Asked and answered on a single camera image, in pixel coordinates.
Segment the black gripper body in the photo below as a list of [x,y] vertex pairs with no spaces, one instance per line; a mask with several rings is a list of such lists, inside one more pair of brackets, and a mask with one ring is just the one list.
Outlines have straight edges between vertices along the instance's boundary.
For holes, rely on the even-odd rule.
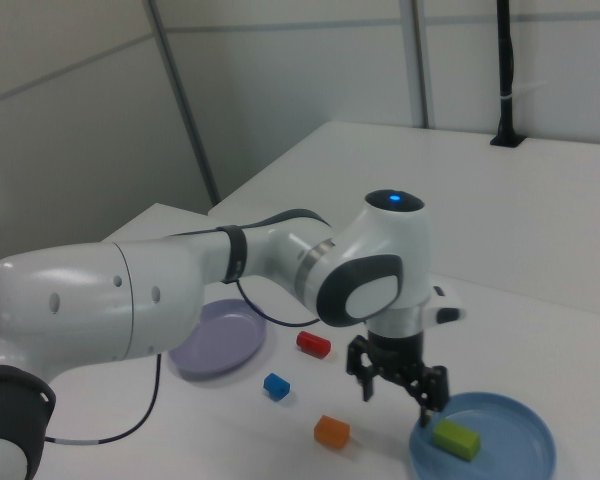
[[424,333],[389,338],[369,332],[369,359],[380,376],[392,383],[419,381],[423,369]]

